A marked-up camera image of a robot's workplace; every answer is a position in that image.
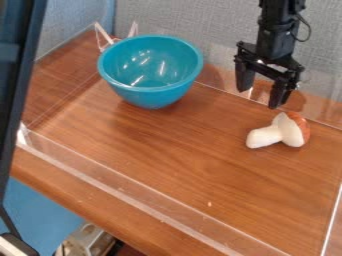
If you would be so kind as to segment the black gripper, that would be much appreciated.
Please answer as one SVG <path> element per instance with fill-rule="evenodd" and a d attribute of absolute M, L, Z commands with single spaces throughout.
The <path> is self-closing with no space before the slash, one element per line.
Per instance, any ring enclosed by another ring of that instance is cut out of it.
<path fill-rule="evenodd" d="M 298 27 L 290 26 L 280 30 L 261 28 L 256 44 L 245 41 L 237 43 L 237 89 L 244 92 L 253 87 L 257 73 L 272 79 L 270 109 L 277 109 L 288 102 L 305 70 L 293 57 L 296 43 L 300 41 Z"/>

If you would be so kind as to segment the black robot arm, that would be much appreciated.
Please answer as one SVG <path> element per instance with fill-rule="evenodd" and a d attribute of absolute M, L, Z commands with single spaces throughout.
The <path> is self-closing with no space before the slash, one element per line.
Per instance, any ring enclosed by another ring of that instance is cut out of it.
<path fill-rule="evenodd" d="M 237 43 L 238 52 L 234 56 L 236 80 L 240 92 L 248 91 L 254 85 L 256 74 L 260 73 L 274 81 L 269 108 L 282 106 L 298 88 L 305 67 L 293 58 L 298 38 L 300 23 L 309 23 L 301 15 L 306 8 L 306 0 L 260 0 L 262 8 L 258 18 L 257 43 Z"/>

